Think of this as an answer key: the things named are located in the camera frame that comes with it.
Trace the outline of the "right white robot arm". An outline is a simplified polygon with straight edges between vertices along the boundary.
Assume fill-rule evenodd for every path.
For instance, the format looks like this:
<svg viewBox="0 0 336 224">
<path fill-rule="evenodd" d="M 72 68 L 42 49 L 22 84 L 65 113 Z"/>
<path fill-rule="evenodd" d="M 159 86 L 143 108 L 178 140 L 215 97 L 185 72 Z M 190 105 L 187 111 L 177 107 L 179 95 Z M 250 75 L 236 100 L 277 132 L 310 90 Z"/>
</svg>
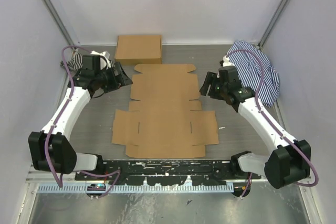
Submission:
<svg viewBox="0 0 336 224">
<path fill-rule="evenodd" d="M 279 189 L 306 179 L 312 172 L 311 146 L 306 140 L 296 140 L 284 130 L 261 104 L 256 93 L 243 87 L 234 66 L 208 72 L 200 94 L 224 100 L 254 128 L 267 146 L 269 155 L 244 151 L 230 159 L 232 175 L 243 179 L 249 173 L 265 177 Z"/>
</svg>

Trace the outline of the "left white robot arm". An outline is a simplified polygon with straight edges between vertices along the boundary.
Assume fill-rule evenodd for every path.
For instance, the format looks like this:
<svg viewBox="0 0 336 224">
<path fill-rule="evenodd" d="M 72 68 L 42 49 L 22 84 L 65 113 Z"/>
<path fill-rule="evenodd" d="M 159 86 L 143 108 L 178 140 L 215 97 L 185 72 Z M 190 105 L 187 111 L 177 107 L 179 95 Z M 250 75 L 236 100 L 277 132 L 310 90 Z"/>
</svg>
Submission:
<svg viewBox="0 0 336 224">
<path fill-rule="evenodd" d="M 93 180 L 106 173 L 101 155 L 77 153 L 69 142 L 74 125 L 85 106 L 101 89 L 103 93 L 132 84 L 120 63 L 111 68 L 82 67 L 71 77 L 66 95 L 50 121 L 39 132 L 31 132 L 28 145 L 33 167 L 51 172 L 59 187 L 64 174 L 84 172 Z"/>
</svg>

